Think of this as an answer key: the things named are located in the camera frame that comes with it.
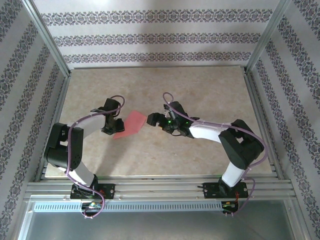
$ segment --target black bracket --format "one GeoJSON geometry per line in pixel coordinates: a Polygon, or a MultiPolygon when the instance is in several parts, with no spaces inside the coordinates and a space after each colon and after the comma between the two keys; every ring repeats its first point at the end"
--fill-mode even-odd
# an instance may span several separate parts
{"type": "MultiPolygon", "coordinates": [[[[115,196],[115,184],[112,183],[98,183],[95,188],[96,191],[102,193],[104,199],[114,199],[115,196]]],[[[97,194],[93,195],[92,192],[80,188],[78,185],[73,184],[70,193],[71,200],[101,200],[101,197],[97,194]]]]}
{"type": "Polygon", "coordinates": [[[203,189],[205,199],[235,199],[237,197],[236,193],[238,193],[240,199],[246,199],[249,196],[245,182],[239,182],[227,195],[220,192],[219,185],[218,182],[205,182],[202,186],[198,186],[198,188],[203,189]]]}

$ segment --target beige tabletop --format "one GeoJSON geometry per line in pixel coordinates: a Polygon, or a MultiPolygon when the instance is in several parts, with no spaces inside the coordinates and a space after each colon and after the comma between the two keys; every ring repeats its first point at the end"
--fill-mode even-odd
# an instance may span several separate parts
{"type": "MultiPolygon", "coordinates": [[[[74,70],[60,122],[86,116],[113,95],[126,99],[119,118],[125,119],[132,110],[145,116],[163,113],[163,92],[172,93],[191,117],[217,123],[242,119],[260,136],[239,66],[74,70]]],[[[223,174],[229,164],[220,143],[174,137],[146,123],[139,133],[119,139],[94,132],[84,139],[82,161],[98,177],[223,174]]],[[[267,160],[251,171],[271,172],[267,160]]],[[[49,164],[45,176],[64,173],[49,164]]]]}

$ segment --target pink fabric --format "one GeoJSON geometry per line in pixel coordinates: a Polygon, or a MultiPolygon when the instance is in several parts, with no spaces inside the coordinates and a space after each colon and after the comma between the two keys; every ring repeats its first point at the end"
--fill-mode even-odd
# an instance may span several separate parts
{"type": "Polygon", "coordinates": [[[113,136],[113,139],[118,139],[129,135],[137,134],[146,122],[146,120],[147,117],[145,115],[141,114],[136,110],[133,110],[132,112],[130,112],[130,114],[124,121],[124,131],[117,132],[113,136]]]}

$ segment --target patterned wallpaper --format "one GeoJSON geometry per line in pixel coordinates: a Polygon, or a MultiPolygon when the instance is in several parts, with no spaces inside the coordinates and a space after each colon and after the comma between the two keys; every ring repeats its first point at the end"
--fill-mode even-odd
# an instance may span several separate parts
{"type": "Polygon", "coordinates": [[[293,0],[251,75],[311,239],[320,239],[320,7],[293,0]]]}
{"type": "Polygon", "coordinates": [[[246,65],[278,0],[35,0],[70,68],[246,65]]]}
{"type": "Polygon", "coordinates": [[[0,240],[34,179],[64,76],[20,0],[0,0],[0,240]]]}

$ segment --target vented metal panel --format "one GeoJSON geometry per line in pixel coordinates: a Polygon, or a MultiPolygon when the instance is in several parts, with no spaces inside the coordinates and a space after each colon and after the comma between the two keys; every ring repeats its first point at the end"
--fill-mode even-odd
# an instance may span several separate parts
{"type": "MultiPolygon", "coordinates": [[[[81,202],[36,202],[35,212],[79,212],[81,202]]],[[[220,201],[107,202],[104,212],[222,211],[220,201]]]]}

